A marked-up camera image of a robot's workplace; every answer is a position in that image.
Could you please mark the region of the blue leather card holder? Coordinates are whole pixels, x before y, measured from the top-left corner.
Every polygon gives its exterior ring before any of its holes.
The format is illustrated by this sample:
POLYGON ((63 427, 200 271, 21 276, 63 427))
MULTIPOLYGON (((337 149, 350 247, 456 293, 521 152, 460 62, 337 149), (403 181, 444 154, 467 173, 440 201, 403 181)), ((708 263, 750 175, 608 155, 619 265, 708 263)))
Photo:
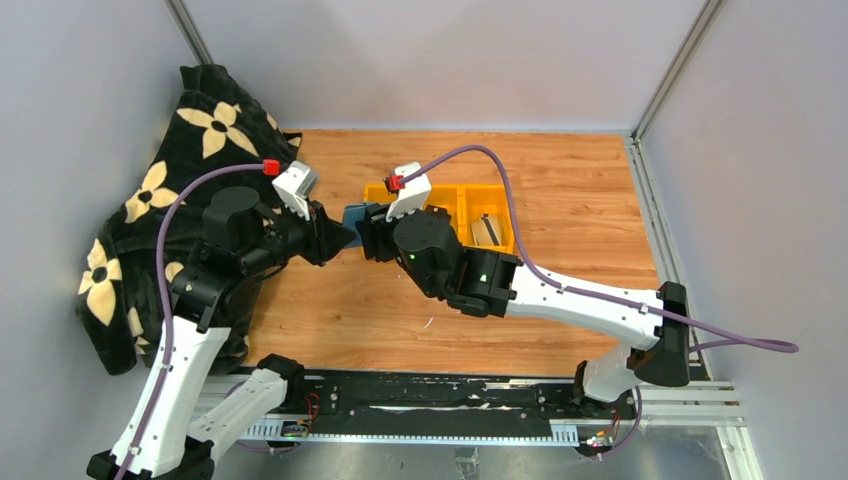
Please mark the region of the blue leather card holder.
POLYGON ((361 233, 358 225, 365 219, 367 208, 371 202, 361 202, 347 205, 343 211, 342 224, 354 234, 354 238, 345 246, 345 249, 357 248, 362 245, 361 233))

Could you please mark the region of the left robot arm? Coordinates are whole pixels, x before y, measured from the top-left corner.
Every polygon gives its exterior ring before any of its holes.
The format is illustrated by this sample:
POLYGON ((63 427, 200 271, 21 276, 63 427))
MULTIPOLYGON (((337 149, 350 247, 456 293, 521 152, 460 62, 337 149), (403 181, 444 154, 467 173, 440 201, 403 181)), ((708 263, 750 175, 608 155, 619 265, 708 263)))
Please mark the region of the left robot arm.
POLYGON ((310 201, 307 215, 276 214, 257 191, 228 187, 204 210, 199 252, 168 283, 172 334, 162 340, 124 433, 91 457, 94 479, 210 479, 221 457, 267 412, 308 405, 305 369, 270 354, 246 381, 198 419, 206 378, 236 327, 249 321, 268 269, 300 256, 323 266, 356 235, 310 201))

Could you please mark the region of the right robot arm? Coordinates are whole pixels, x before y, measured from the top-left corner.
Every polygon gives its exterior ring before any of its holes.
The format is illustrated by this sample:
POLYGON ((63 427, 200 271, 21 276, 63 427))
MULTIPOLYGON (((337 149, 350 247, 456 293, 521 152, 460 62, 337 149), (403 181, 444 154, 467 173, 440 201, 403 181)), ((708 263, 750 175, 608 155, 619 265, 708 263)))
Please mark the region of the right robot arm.
POLYGON ((612 350, 576 369, 571 403, 584 417, 643 383, 690 382, 680 284, 629 290, 557 274, 514 254, 466 247, 443 217, 422 210, 391 220, 387 206, 371 204, 355 226, 367 259, 395 261, 426 297, 464 315, 540 318, 615 338, 612 350))

